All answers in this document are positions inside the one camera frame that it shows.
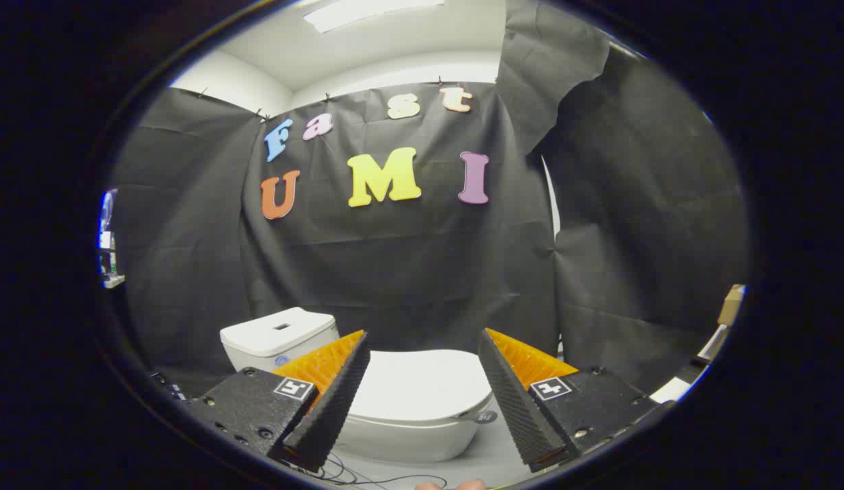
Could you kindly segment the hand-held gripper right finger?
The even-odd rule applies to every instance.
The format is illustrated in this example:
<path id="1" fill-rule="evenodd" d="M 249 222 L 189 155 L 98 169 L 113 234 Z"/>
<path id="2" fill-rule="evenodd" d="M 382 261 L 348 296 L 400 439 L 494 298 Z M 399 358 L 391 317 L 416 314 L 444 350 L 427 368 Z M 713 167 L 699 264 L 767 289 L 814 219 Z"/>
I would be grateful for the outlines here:
<path id="1" fill-rule="evenodd" d="M 521 456 L 539 472 L 598 453 L 655 425 L 671 409 L 611 370 L 584 370 L 490 328 L 479 362 Z"/>

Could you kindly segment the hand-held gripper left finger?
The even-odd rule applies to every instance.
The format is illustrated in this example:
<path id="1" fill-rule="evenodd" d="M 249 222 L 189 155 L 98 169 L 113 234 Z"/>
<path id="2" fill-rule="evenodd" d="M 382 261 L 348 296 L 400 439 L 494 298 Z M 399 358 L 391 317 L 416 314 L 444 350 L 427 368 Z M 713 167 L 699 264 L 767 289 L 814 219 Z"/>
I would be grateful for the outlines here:
<path id="1" fill-rule="evenodd" d="M 242 367 L 191 402 L 198 421 L 261 456 L 310 472 L 325 465 L 370 362 L 355 331 L 276 370 Z"/>

